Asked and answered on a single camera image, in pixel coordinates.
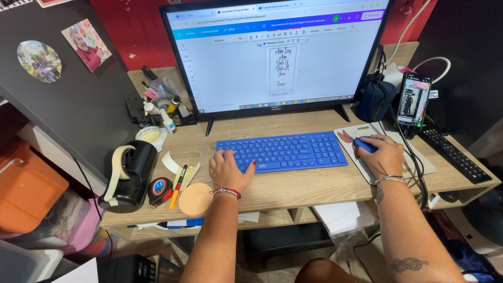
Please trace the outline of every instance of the phone screen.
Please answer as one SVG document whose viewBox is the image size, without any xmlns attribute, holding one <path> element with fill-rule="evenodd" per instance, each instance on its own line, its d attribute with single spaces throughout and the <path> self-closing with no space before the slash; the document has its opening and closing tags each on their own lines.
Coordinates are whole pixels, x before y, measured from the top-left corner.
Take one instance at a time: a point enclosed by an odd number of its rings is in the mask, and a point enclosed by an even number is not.
<svg viewBox="0 0 503 283">
<path fill-rule="evenodd" d="M 400 125 L 420 129 L 425 117 L 432 80 L 414 73 L 406 73 L 405 76 L 396 119 Z"/>
</svg>

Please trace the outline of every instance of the red wall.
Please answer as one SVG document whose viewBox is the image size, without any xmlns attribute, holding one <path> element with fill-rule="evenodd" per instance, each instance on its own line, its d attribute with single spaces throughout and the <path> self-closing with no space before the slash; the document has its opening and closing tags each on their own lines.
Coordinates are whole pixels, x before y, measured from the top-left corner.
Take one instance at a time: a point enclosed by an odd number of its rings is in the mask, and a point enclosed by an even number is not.
<svg viewBox="0 0 503 283">
<path fill-rule="evenodd" d="M 184 3 L 196 0 L 182 0 Z M 426 0 L 396 0 L 381 43 L 396 43 L 402 30 Z M 120 56 L 129 70 L 176 66 L 177 62 L 167 38 L 158 7 L 174 0 L 91 0 Z M 416 41 L 437 0 L 416 19 L 402 42 Z M 412 6 L 413 14 L 404 15 Z"/>
</svg>

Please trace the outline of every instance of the blue computer mouse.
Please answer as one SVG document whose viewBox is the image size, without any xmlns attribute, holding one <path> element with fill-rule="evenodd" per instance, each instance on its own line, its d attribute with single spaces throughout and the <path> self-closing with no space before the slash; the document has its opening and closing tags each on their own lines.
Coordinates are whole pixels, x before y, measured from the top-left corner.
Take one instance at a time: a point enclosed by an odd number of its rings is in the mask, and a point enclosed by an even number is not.
<svg viewBox="0 0 503 283">
<path fill-rule="evenodd" d="M 377 147 L 375 147 L 375 146 L 373 146 L 371 144 L 364 143 L 363 141 L 361 141 L 359 137 L 356 138 L 354 144 L 355 144 L 356 147 L 362 147 L 362 148 L 366 149 L 370 153 L 374 153 L 374 152 L 376 152 L 378 150 Z"/>
</svg>

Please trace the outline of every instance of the computer monitor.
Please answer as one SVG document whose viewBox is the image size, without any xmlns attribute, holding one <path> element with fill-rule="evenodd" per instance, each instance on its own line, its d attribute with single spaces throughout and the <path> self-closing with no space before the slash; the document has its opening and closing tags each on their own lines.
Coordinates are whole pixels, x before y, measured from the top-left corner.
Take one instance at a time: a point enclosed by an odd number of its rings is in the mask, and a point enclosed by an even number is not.
<svg viewBox="0 0 503 283">
<path fill-rule="evenodd" d="M 355 102 L 391 2 L 208 1 L 159 10 L 205 120 Z"/>
</svg>

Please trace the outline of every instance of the tv remote control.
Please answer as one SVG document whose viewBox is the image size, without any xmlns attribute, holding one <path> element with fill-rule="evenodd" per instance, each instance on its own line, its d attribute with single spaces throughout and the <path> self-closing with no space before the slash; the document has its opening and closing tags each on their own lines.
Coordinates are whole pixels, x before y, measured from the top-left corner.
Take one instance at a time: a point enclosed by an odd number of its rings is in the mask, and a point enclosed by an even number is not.
<svg viewBox="0 0 503 283">
<path fill-rule="evenodd" d="M 419 136 L 473 184 L 492 180 L 487 173 L 444 138 L 438 129 L 423 127 Z"/>
</svg>

